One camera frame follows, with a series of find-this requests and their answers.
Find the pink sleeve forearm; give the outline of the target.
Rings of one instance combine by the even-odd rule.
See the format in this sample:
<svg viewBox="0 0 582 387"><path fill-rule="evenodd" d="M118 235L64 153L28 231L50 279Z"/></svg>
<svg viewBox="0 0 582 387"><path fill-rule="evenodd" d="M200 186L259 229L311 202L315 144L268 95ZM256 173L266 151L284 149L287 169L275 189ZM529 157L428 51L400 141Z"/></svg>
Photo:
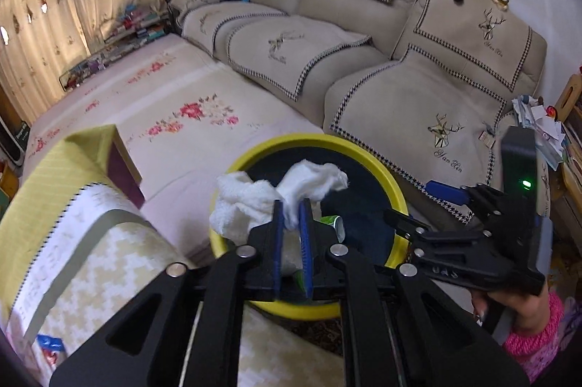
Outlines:
<svg viewBox="0 0 582 387"><path fill-rule="evenodd" d="M567 348L574 347L574 337L581 330L581 302L567 298L563 302L550 292L550 319L535 336L511 333L502 345L525 371L531 384L549 371L550 365Z"/></svg>

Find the right hand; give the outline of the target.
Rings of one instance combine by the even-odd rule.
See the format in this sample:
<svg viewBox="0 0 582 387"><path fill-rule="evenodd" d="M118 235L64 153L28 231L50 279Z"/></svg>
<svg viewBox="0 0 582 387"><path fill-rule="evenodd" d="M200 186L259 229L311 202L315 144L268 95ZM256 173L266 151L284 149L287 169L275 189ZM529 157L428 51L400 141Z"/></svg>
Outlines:
<svg viewBox="0 0 582 387"><path fill-rule="evenodd" d="M513 331L531 337L542 333L550 321L550 292L547 283L539 295L520 291L471 291L474 313L485 318L489 304L496 301L515 312Z"/></svg>

